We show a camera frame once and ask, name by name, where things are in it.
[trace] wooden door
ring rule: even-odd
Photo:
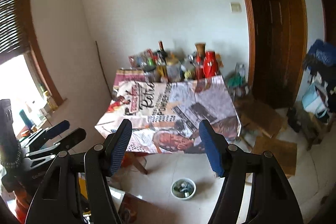
[[[256,29],[253,95],[273,108],[291,106],[306,51],[304,0],[252,0],[252,6]]]

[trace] white bowl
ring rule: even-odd
[[[190,195],[190,196],[188,196],[187,198],[180,198],[180,197],[178,197],[178,196],[176,196],[175,194],[174,194],[174,186],[175,186],[175,184],[177,184],[177,183],[181,183],[182,181],[187,181],[187,182],[189,182],[190,184],[192,184],[193,186],[194,186],[194,191],[192,192],[192,194]],[[170,192],[171,192],[171,194],[173,195],[173,197],[175,197],[175,198],[177,198],[177,199],[179,199],[179,200],[188,200],[188,199],[191,199],[192,197],[193,197],[193,195],[196,193],[196,184],[195,184],[195,182],[193,182],[191,179],[188,179],[188,178],[181,178],[181,179],[178,179],[178,180],[176,180],[176,181],[174,181],[173,182],[173,184],[171,185],[171,187],[170,187]]]

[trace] bag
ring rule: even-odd
[[[336,64],[336,47],[320,39],[310,46],[308,54],[315,56],[317,60],[328,67]]]
[[[322,100],[317,90],[325,95],[325,101]],[[303,109],[316,115],[317,118],[322,118],[327,113],[328,95],[323,87],[316,82],[312,83],[302,97]]]

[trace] red bottle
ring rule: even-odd
[[[196,79],[197,80],[203,79],[204,78],[203,61],[199,55],[196,57],[195,70],[196,70]]]
[[[215,52],[206,52],[203,62],[203,71],[206,78],[218,75],[218,63]]]

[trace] door frame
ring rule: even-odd
[[[307,30],[307,10],[306,10],[306,2],[305,0],[301,0],[302,3],[302,11],[304,18],[304,47],[302,51],[302,60],[304,59],[307,53],[307,42],[308,42],[308,30]],[[248,84],[253,85],[254,79],[254,70],[255,70],[255,26],[254,26],[254,16],[253,16],[253,8],[252,8],[252,0],[245,0],[246,5],[246,13],[247,13],[247,24],[249,30],[249,72],[248,72]],[[296,100],[297,93],[299,91],[301,80],[303,75],[303,68],[300,66],[299,77],[297,79],[297,83],[295,85],[295,92],[292,98],[293,103]]]
[[[326,20],[326,10],[324,7],[324,1],[321,0],[322,2],[322,10],[323,10],[323,23],[324,23],[324,41],[327,40],[327,20]]]

